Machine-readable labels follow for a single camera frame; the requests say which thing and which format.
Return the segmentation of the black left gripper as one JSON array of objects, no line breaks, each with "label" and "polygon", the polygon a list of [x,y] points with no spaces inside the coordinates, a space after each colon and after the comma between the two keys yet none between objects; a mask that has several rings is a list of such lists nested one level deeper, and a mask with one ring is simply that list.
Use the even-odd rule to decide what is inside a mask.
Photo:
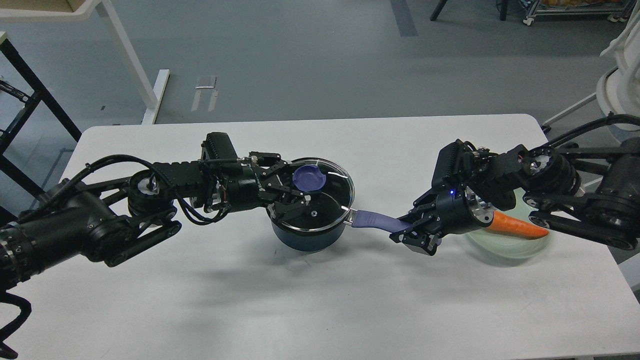
[{"label": "black left gripper", "polygon": [[231,163],[220,166],[220,184],[224,192],[225,208],[266,207],[270,221],[275,224],[299,219],[310,208],[311,194],[301,193],[291,199],[279,198],[263,189],[260,181],[290,181],[294,166],[279,153],[249,152],[249,165]]}]

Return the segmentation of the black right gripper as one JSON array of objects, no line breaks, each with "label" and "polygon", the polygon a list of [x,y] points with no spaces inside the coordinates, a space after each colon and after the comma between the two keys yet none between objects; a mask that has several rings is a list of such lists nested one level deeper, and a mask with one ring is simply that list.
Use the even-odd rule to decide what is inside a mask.
[{"label": "black right gripper", "polygon": [[405,228],[391,233],[390,239],[421,255],[434,256],[442,243],[439,235],[461,235],[489,227],[493,223],[493,207],[465,187],[439,194],[423,193],[407,214],[397,219],[407,224],[428,223],[430,234]]}]

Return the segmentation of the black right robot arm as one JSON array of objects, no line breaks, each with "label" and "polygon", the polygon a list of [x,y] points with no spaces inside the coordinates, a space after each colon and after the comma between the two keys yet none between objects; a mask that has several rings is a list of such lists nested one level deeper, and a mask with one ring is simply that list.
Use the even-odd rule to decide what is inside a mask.
[{"label": "black right robot arm", "polygon": [[486,228],[495,210],[515,207],[514,191],[533,208],[536,226],[613,248],[639,242],[639,139],[614,147],[571,147],[568,141],[604,126],[639,125],[629,114],[610,114],[542,146],[505,153],[459,139],[439,151],[430,189],[413,202],[390,238],[434,255],[441,239]]}]

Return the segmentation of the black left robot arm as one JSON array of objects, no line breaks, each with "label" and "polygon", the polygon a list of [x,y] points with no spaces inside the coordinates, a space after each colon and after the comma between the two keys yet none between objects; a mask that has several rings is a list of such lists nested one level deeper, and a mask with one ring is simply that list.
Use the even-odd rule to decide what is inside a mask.
[{"label": "black left robot arm", "polygon": [[279,153],[239,157],[227,133],[211,132],[201,158],[148,162],[126,154],[90,162],[42,194],[39,207],[1,228],[1,302],[20,310],[1,328],[5,341],[32,312],[9,293],[21,282],[77,255],[116,267],[173,237],[190,223],[206,226],[228,214],[263,207],[276,223],[297,219],[326,183],[302,180]]}]

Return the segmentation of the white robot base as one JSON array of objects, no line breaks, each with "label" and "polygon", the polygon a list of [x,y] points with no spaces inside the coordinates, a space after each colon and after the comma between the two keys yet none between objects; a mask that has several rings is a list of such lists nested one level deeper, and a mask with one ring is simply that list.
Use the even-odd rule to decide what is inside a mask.
[{"label": "white robot base", "polygon": [[594,93],[544,121],[541,125],[543,130],[549,130],[555,122],[592,101],[598,103],[602,114],[606,116],[610,112],[615,115],[639,116],[640,20],[638,13],[627,20],[622,33],[613,39],[600,55],[615,59],[615,67],[599,78]]}]

